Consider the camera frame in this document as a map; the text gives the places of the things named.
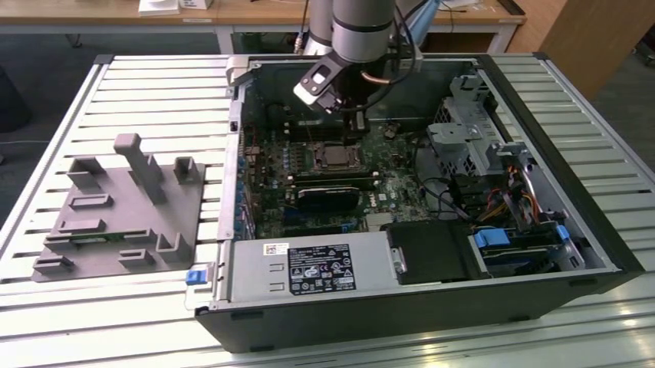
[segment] motherboard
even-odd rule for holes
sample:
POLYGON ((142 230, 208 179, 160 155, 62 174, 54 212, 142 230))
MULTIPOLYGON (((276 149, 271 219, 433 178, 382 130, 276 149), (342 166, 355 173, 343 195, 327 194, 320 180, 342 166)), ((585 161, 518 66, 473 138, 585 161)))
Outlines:
POLYGON ((415 142, 391 120, 351 144, 339 123, 302 120, 246 131, 256 238, 376 231, 430 218, 413 169, 415 142))

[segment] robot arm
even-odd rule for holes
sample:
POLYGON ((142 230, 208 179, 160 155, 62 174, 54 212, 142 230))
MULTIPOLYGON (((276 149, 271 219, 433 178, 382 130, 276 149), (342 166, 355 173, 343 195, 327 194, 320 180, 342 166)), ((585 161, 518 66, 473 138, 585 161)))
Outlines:
POLYGON ((418 50, 414 37, 423 40, 438 4, 439 0, 402 0, 398 5, 394 0, 311 2, 310 42, 306 48, 310 51, 306 54, 330 50, 326 42, 330 41, 327 19, 332 22, 332 50, 306 73, 294 93, 315 110, 342 113, 351 138, 356 139, 358 135, 367 133, 367 108, 382 100, 391 86, 404 80, 415 67, 418 50), (332 13, 326 15, 330 3, 332 13), (402 9, 414 14, 411 23, 417 25, 415 31, 407 26, 402 9), (322 51, 316 51, 316 43, 323 45, 322 51), (406 58, 411 58, 411 66, 399 77, 400 60, 406 58), (388 61, 396 61, 391 79, 383 78, 388 61))

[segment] slotted metal table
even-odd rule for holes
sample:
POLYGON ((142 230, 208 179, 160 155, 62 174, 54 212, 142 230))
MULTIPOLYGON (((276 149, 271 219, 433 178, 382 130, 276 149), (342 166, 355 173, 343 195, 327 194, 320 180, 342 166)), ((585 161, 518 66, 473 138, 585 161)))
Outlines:
MULTIPOLYGON (((194 319, 186 271, 38 284, 43 240, 76 156, 127 166, 118 133, 139 133, 160 164, 208 165, 196 264, 214 261, 231 98, 227 56, 115 57, 91 68, 0 231, 0 365, 51 366, 642 366, 655 363, 655 177, 550 61, 495 56, 646 274, 539 320, 234 355, 194 319)), ((510 119, 509 132, 521 140, 510 119)))

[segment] gray floor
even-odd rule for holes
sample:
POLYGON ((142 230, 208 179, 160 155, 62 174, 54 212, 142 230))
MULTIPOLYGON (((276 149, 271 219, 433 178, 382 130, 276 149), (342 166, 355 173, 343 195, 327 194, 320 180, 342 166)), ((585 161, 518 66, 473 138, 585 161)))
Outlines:
MULTIPOLYGON (((3 35, 0 65, 34 112, 30 125, 0 133, 0 143, 48 141, 66 114, 98 54, 216 54, 211 34, 84 35, 84 46, 72 49, 63 35, 3 35)), ((595 106, 618 132, 655 168, 655 67, 627 58, 595 106)), ((46 144, 0 145, 0 224, 11 211, 46 144)))

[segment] blue latch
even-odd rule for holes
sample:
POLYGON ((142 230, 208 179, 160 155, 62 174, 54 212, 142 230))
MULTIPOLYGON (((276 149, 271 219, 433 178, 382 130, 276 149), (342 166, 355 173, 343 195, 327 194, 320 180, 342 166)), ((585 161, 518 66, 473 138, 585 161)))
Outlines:
POLYGON ((207 270, 190 270, 187 272, 187 285, 207 284, 207 270))
POLYGON ((562 238, 562 242, 566 242, 571 239, 570 231, 566 229, 563 225, 557 226, 557 233, 562 238))
POLYGON ((485 228, 473 239, 479 248, 510 245, 509 234, 502 228, 485 228))

